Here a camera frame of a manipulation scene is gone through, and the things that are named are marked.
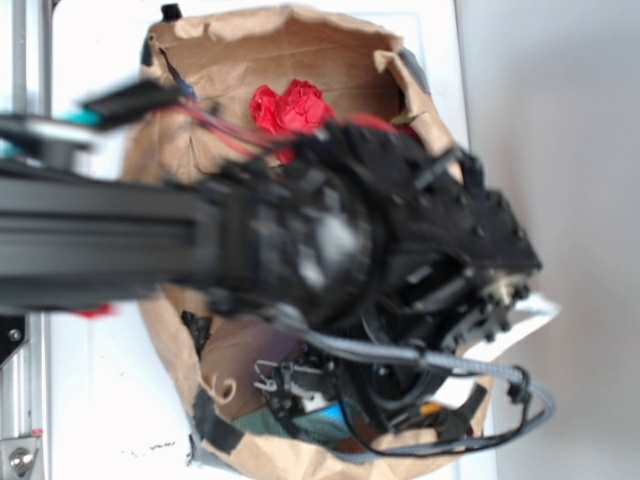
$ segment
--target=black tape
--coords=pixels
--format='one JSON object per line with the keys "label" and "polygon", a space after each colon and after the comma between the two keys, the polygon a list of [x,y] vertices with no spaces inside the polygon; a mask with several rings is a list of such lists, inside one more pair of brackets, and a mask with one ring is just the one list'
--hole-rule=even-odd
{"label": "black tape", "polygon": [[416,56],[413,54],[413,52],[411,50],[407,50],[406,48],[402,48],[398,52],[398,56],[407,66],[409,72],[411,72],[411,75],[418,83],[418,86],[422,89],[422,91],[424,93],[429,93],[429,82],[427,81],[427,76],[425,75],[424,70],[418,63],[418,60],[416,59]]}
{"label": "black tape", "polygon": [[216,414],[213,400],[203,388],[193,403],[193,420],[200,437],[227,455],[231,455],[244,436],[244,432]]}
{"label": "black tape", "polygon": [[145,67],[153,65],[153,55],[151,54],[151,45],[147,39],[145,39],[142,45],[142,54],[140,55],[140,63]]}
{"label": "black tape", "polygon": [[177,3],[169,3],[160,8],[162,10],[162,21],[164,23],[175,22],[182,18],[182,12]]}

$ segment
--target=brown paper bag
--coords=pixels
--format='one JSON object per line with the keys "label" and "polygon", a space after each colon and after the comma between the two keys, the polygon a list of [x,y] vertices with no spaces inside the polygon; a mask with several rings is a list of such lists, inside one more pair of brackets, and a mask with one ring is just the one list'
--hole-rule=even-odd
{"label": "brown paper bag", "polygon": [[[282,92],[298,78],[324,93],[338,119],[357,112],[389,120],[405,111],[428,152],[439,155],[453,144],[420,72],[407,61],[401,38],[376,25],[289,6],[178,17],[167,16],[149,29],[142,75],[173,86],[178,72],[205,106],[216,103],[229,122],[255,128],[249,102],[256,88],[266,84]],[[216,172],[227,159],[241,160],[180,114],[155,112],[131,133],[123,177],[159,182],[170,176],[190,183]],[[254,362],[280,360],[296,340],[266,324],[216,317],[199,359],[180,313],[211,315],[202,295],[165,286],[158,298],[142,302],[141,310],[184,408],[204,438],[203,446],[250,477],[412,478],[452,460],[381,458],[354,464],[310,443],[240,432],[228,421],[263,405],[252,385],[257,380]],[[482,430],[487,403],[474,418],[476,433]],[[423,429],[384,435],[374,446],[435,440],[434,431]]]}

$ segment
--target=black cable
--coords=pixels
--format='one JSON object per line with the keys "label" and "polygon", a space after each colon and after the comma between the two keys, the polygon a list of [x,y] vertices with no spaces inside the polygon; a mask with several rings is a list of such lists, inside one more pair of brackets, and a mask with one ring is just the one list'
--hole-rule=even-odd
{"label": "black cable", "polygon": [[[524,372],[523,374],[523,380],[520,383],[520,385],[518,385],[516,388],[517,389],[525,389],[528,388],[528,374],[526,373],[526,371],[524,371],[523,369],[519,369],[521,372]],[[392,450],[378,450],[376,448],[374,448],[373,446],[371,446],[369,443],[367,443],[361,436],[360,434],[356,431],[356,429],[353,426],[353,423],[351,422],[348,413],[346,411],[346,409],[344,408],[344,402],[345,402],[345,398],[342,395],[342,392],[340,390],[340,386],[339,386],[339,382],[338,382],[338,378],[336,376],[335,373],[335,362],[334,361],[330,361],[328,363],[328,368],[327,368],[327,372],[329,375],[329,378],[331,380],[331,384],[334,388],[334,393],[336,395],[336,399],[338,401],[338,405],[340,407],[340,411],[342,413],[342,416],[344,417],[344,422],[345,425],[347,426],[347,429],[349,430],[349,433],[353,436],[353,438],[360,444],[360,446],[362,446],[362,448],[364,448],[366,451],[373,453],[374,455],[378,455],[381,457],[392,457],[392,458],[432,458],[432,457],[439,457],[439,456],[457,456],[457,455],[463,455],[466,453],[473,453],[473,452],[479,452],[482,450],[488,450],[490,448],[495,448],[497,446],[500,446],[508,441],[511,441],[513,439],[515,439],[516,437],[518,437],[519,435],[521,435],[523,433],[524,427],[527,425],[527,423],[529,422],[528,420],[528,412],[529,412],[529,405],[530,405],[530,400],[531,397],[529,396],[527,399],[525,399],[524,402],[519,402],[522,403],[523,407],[522,407],[522,415],[521,415],[521,419],[520,419],[520,424],[518,425],[518,427],[516,427],[515,429],[509,430],[508,432],[499,434],[499,435],[492,435],[492,436],[488,436],[488,437],[474,437],[472,439],[469,440],[481,440],[484,444],[483,445],[479,445],[479,446],[465,446],[464,445],[464,441],[461,440],[454,440],[454,441],[446,441],[446,442],[434,442],[433,444],[429,445],[430,448],[433,449],[438,449],[440,451],[435,451],[435,452],[428,452],[428,453],[409,453],[409,452],[401,452],[401,450],[403,449],[407,449],[407,448],[416,448],[419,447],[419,445],[414,445],[414,446],[409,446],[409,447],[398,447]],[[511,384],[510,386],[510,391],[512,391],[512,388],[514,388],[514,385]]]}

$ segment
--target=screw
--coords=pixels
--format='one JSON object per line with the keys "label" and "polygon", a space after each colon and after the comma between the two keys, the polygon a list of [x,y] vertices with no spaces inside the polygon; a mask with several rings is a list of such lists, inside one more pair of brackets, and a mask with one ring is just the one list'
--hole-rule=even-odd
{"label": "screw", "polygon": [[22,340],[22,332],[17,328],[9,331],[9,340],[11,340],[12,342],[19,342],[20,340]]}
{"label": "screw", "polygon": [[9,457],[9,465],[13,468],[18,477],[23,477],[33,464],[33,455],[26,448],[17,448]]}

